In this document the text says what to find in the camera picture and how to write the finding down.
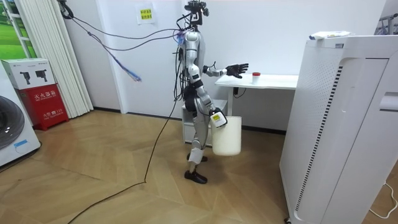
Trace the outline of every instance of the green grass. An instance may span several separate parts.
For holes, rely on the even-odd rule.
[[[25,29],[21,29],[21,32],[27,36]],[[32,44],[26,43],[31,57],[36,57]],[[13,26],[0,24],[0,59],[18,58],[26,58],[26,56]]]
[[[32,58],[36,58],[33,47],[28,47]],[[0,59],[26,58],[24,49],[20,45],[0,45]]]

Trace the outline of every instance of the white desk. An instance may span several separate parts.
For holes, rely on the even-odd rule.
[[[243,74],[242,78],[230,77],[223,75],[219,78],[215,85],[230,87],[228,90],[228,116],[232,116],[232,105],[234,87],[237,88],[255,88],[255,89],[281,89],[295,90],[297,86],[298,75],[263,75],[261,74],[258,84],[253,85],[252,74]]]

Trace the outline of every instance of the cardboard box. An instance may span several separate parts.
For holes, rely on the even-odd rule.
[[[43,58],[1,60],[14,88],[24,90],[55,84],[50,62]]]

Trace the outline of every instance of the robot leg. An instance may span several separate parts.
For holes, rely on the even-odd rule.
[[[199,98],[195,98],[196,116],[193,118],[195,127],[195,138],[192,141],[192,149],[189,155],[188,163],[190,169],[185,172],[185,178],[199,184],[207,183],[207,178],[196,172],[197,165],[202,161],[203,152],[206,148],[207,134],[209,131],[208,109]]]

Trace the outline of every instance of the white bucket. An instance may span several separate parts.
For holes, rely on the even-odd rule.
[[[213,152],[218,156],[236,156],[241,152],[242,117],[226,119],[228,123],[220,128],[211,124]]]

